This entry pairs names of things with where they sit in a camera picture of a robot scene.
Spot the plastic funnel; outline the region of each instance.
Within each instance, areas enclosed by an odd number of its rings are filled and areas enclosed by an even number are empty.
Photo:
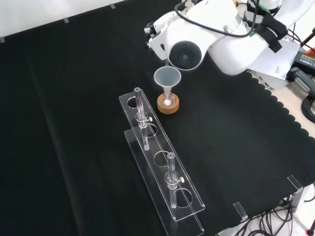
[[[171,89],[177,85],[182,79],[182,75],[178,69],[172,66],[163,66],[154,73],[155,82],[163,87],[164,94],[169,97]]]

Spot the acrylic support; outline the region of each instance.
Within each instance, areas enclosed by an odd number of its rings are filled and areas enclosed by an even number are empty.
[[[240,223],[245,222],[248,219],[248,215],[244,211],[244,209],[243,209],[242,205],[240,204],[240,202],[234,203],[233,206],[235,207],[235,209],[237,210],[238,214],[241,217]]]
[[[167,235],[203,234],[197,213],[205,205],[144,92],[135,88],[119,100],[131,125],[126,139]]]
[[[296,178],[293,175],[290,175],[287,179],[296,188],[296,192],[293,194],[291,202],[292,211],[296,212],[297,209],[299,209],[304,202],[304,200],[301,201],[301,199],[302,196],[305,195],[305,191],[303,191],[304,190],[303,186],[296,180]]]

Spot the rack hole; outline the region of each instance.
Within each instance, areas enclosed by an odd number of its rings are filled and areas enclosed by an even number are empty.
[[[130,99],[128,99],[127,105],[130,108],[137,108],[136,97],[131,97]]]
[[[157,152],[154,155],[154,163],[157,166],[160,166],[160,167],[167,166],[167,159],[166,159],[167,154],[168,154],[167,151],[159,151],[159,152]]]
[[[192,202],[192,195],[185,188],[177,189],[174,194],[176,194],[176,206],[178,207],[188,207]]]
[[[141,132],[143,132],[143,129],[147,132],[148,138],[154,137],[158,132],[158,128],[151,123],[147,123],[147,127],[141,128]]]

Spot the clear acrylic stand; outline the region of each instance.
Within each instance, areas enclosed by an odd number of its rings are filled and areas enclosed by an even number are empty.
[[[130,122],[126,139],[168,236],[204,233],[196,213],[205,209],[144,92],[119,97]]]

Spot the white wall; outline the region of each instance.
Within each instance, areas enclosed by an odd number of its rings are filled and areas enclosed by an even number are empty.
[[[122,0],[0,0],[0,37]]]
[[[306,39],[315,28],[315,4],[310,8],[308,13],[306,13],[302,18],[296,23],[295,33],[300,37],[303,41]],[[312,48],[315,48],[315,37],[307,43]]]

